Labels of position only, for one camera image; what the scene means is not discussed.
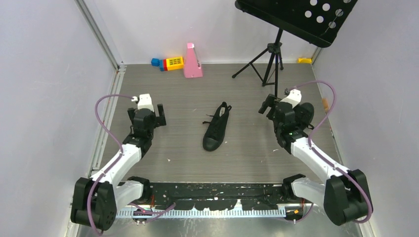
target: wooden floor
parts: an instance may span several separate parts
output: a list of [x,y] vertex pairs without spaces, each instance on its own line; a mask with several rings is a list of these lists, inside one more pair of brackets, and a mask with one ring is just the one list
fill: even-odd
[[[231,75],[242,64],[204,64],[204,77],[186,79],[182,70],[160,72],[151,65],[127,67],[121,94],[150,93],[153,103],[163,103],[167,126],[155,129],[153,145],[146,156],[127,174],[167,182],[282,182],[297,173],[312,180],[317,176],[299,159],[289,155],[276,142],[272,121],[259,114],[262,102],[274,87],[261,86],[251,67],[235,79]],[[256,64],[264,73],[266,64]],[[279,76],[279,96],[285,88],[314,80],[308,64],[285,64]],[[301,89],[302,102],[315,107],[313,125],[324,117],[318,87]],[[214,152],[202,148],[202,138],[221,102],[232,106],[224,143]],[[126,110],[134,107],[121,98],[115,110],[111,131],[122,141],[129,132]],[[335,145],[325,123],[313,138],[324,152],[337,159]],[[102,166],[117,152],[118,146],[109,138]]]

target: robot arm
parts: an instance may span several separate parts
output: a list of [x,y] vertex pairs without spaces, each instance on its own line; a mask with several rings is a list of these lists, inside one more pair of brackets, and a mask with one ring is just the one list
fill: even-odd
[[131,120],[131,131],[124,139],[121,151],[90,179],[80,178],[75,185],[71,221],[73,223],[90,226],[87,217],[87,198],[93,183],[105,174],[94,190],[95,197],[91,202],[92,217],[100,230],[108,230],[117,212],[134,200],[147,201],[151,196],[149,181],[139,177],[130,177],[119,186],[126,173],[144,157],[151,147],[154,128],[166,125],[163,105],[158,104],[159,115],[156,116],[149,94],[133,97],[137,108],[128,109]]
[[[283,181],[282,190],[285,198],[295,200],[307,199],[322,207],[329,219],[336,225],[353,221],[367,215],[368,207],[359,190],[336,168],[340,168],[351,176],[366,192],[371,201],[367,178],[360,170],[350,170],[330,158],[314,143],[308,142],[308,135],[304,129],[314,127],[310,124],[314,107],[310,103],[301,102],[301,92],[292,90],[286,92],[284,99],[270,94],[263,102],[259,113],[263,114],[268,107],[268,119],[274,123],[274,132],[278,144],[288,153],[303,161],[324,183],[318,184],[297,174]],[[313,148],[327,161],[321,159]]]

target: yellow toy block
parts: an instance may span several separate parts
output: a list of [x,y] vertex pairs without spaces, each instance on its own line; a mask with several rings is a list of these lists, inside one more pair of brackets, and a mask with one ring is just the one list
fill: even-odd
[[311,58],[299,58],[298,63],[312,63]]
[[165,67],[167,67],[167,71],[182,69],[183,57],[167,58]]

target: black shoe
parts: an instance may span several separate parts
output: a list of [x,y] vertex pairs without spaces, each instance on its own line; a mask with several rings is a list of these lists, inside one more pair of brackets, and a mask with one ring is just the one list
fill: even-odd
[[215,115],[209,115],[212,117],[211,122],[205,121],[202,123],[209,123],[207,132],[202,140],[202,147],[204,150],[212,152],[223,142],[230,109],[231,106],[227,106],[227,103],[223,102],[220,107],[218,107]]

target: tripod stand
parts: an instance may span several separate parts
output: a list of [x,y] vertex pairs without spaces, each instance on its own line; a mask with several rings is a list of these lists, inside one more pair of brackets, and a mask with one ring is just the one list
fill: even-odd
[[[275,42],[274,43],[269,43],[267,48],[264,51],[262,51],[258,56],[256,56],[248,64],[246,64],[242,69],[240,69],[238,72],[236,72],[236,74],[234,74],[232,76],[232,78],[235,78],[238,74],[240,74],[248,66],[251,66],[254,69],[254,71],[256,72],[257,76],[262,81],[262,86],[275,85],[275,97],[278,97],[278,63],[281,65],[281,71],[284,69],[284,66],[282,64],[282,56],[281,56],[281,45],[282,45],[282,43],[279,42],[279,40],[281,39],[281,36],[282,36],[282,32],[283,32],[283,30],[279,29],[278,34],[276,35]],[[258,58],[260,58],[263,54],[265,54],[266,52],[271,53],[271,58],[269,59],[269,63],[268,63],[268,67],[266,68],[265,76],[262,78],[260,76],[259,72],[257,71],[257,69],[254,67],[253,63]],[[269,73],[271,72],[271,67],[272,67],[272,63],[274,61],[274,58],[275,58],[275,82],[268,83],[268,76],[269,76]]]

